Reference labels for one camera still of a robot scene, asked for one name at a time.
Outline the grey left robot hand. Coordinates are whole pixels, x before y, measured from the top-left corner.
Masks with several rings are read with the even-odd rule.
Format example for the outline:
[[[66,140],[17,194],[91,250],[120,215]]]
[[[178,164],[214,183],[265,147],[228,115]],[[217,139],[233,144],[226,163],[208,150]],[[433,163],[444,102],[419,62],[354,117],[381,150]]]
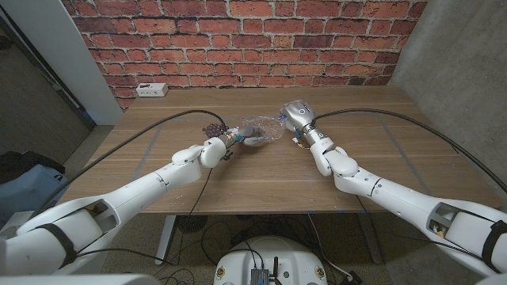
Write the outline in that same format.
[[[246,146],[258,146],[270,140],[261,127],[240,127],[233,131],[233,134],[236,135],[237,141]]]

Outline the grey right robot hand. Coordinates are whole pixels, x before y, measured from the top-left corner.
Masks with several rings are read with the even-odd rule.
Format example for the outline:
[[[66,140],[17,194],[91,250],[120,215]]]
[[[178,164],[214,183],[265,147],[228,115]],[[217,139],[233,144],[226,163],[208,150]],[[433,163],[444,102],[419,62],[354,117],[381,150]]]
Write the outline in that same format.
[[[289,131],[302,131],[315,118],[313,108],[302,100],[295,100],[283,104],[280,114],[284,119],[284,125]]]

